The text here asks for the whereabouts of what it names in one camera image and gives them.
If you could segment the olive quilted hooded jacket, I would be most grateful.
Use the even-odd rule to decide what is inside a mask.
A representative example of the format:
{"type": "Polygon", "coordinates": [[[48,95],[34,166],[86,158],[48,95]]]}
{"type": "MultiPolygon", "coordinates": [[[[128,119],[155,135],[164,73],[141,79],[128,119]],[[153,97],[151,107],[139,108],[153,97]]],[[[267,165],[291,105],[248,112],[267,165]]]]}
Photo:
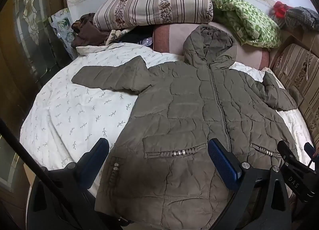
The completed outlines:
{"type": "Polygon", "coordinates": [[[138,96],[105,161],[98,212],[161,229],[208,229],[229,196],[210,139],[255,168],[282,164],[277,143],[295,149],[295,141],[280,112],[296,102],[272,74],[256,81],[232,69],[236,53],[230,35],[200,25],[185,40],[182,61],[147,67],[138,56],[77,72],[75,84],[138,96]]]}

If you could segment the white leaf-print bed quilt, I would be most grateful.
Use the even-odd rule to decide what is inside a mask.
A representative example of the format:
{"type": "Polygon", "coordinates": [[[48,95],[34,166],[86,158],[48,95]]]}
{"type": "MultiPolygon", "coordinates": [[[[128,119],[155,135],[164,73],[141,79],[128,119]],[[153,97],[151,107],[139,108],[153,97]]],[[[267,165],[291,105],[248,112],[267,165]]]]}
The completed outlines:
{"type": "Polygon", "coordinates": [[[50,170],[78,161],[100,138],[113,145],[136,101],[129,93],[73,84],[73,76],[82,67],[119,66],[136,56],[141,56],[148,67],[183,60],[180,55],[129,43],[78,47],[77,51],[78,58],[37,94],[21,127],[20,143],[39,165],[50,170]]]}

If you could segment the green white patterned blanket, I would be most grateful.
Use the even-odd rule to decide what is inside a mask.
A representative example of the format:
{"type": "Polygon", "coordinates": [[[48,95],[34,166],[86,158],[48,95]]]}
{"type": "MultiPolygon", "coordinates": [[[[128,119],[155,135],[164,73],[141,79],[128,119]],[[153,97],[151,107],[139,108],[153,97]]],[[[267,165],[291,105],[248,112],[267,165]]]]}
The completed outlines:
{"type": "Polygon", "coordinates": [[[282,43],[277,23],[244,0],[211,0],[214,21],[232,29],[241,44],[277,48],[282,43]]]}

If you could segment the grey knitted cloth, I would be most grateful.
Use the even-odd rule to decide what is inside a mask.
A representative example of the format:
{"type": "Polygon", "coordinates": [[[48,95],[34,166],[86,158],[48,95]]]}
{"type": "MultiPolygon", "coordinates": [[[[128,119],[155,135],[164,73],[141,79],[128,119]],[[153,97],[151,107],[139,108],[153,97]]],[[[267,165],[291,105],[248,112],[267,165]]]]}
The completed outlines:
{"type": "Polygon", "coordinates": [[[288,10],[279,10],[277,18],[284,19],[286,26],[295,29],[301,27],[304,31],[318,32],[318,13],[304,7],[294,7],[288,10]]]}

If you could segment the wooden glass-panel door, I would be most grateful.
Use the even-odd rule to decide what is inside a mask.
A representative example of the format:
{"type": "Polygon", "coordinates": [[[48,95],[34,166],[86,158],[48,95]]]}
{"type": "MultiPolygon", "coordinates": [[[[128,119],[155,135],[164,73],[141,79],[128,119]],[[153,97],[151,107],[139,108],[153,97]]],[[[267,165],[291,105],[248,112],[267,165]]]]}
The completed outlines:
{"type": "Polygon", "coordinates": [[[71,62],[49,18],[66,0],[7,0],[1,10],[1,119],[18,134],[40,89],[71,62]]]}

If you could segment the red cloth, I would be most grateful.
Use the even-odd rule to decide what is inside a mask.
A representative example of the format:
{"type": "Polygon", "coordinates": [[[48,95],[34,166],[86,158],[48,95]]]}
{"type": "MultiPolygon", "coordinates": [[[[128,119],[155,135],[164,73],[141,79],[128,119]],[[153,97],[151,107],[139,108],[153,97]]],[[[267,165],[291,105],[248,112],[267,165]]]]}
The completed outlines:
{"type": "Polygon", "coordinates": [[[284,19],[286,11],[292,9],[291,6],[288,6],[281,1],[277,1],[273,6],[274,15],[279,19],[284,19]]]}

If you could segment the brown cloth pile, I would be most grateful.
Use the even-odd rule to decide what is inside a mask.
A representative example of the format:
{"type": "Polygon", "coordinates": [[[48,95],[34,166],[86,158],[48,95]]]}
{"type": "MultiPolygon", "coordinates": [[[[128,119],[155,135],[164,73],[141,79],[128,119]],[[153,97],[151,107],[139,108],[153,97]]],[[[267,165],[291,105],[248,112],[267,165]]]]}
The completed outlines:
{"type": "Polygon", "coordinates": [[[71,28],[75,32],[75,38],[71,43],[72,48],[80,46],[100,46],[109,38],[109,32],[99,30],[93,24],[94,13],[85,14],[76,20],[71,28]]]}

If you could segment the pink maroon blanket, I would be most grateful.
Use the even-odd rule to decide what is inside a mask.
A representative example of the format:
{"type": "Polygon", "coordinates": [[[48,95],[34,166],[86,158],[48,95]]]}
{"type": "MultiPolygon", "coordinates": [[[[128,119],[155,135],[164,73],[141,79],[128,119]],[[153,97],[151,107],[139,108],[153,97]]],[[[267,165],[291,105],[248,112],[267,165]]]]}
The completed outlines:
{"type": "MultiPolygon", "coordinates": [[[[210,22],[209,25],[228,33],[235,39],[237,44],[237,62],[258,70],[269,66],[269,51],[266,48],[258,48],[248,44],[242,45],[236,34],[226,26],[215,22],[210,22]]],[[[160,53],[182,55],[186,38],[197,27],[198,24],[191,23],[156,26],[153,32],[153,50],[160,53]]]]}

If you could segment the floral plastic bag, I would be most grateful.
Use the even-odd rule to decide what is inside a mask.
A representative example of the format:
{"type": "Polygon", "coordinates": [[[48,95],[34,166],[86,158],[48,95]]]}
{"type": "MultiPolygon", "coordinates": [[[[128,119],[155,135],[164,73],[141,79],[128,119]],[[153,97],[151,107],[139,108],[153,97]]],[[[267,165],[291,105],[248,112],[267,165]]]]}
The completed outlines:
{"type": "Polygon", "coordinates": [[[49,17],[49,23],[57,38],[62,42],[72,60],[76,59],[78,54],[72,48],[71,43],[75,39],[75,32],[71,28],[73,24],[71,14],[68,8],[64,8],[49,17]]]}

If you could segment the striped floral folded quilt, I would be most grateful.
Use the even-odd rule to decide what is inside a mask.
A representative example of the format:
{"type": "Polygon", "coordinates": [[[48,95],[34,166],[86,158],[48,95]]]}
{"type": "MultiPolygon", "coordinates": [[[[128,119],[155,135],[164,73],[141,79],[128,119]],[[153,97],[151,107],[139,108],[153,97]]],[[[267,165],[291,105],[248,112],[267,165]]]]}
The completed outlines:
{"type": "Polygon", "coordinates": [[[106,0],[93,17],[93,24],[109,32],[136,26],[171,23],[209,23],[211,0],[106,0]]]}

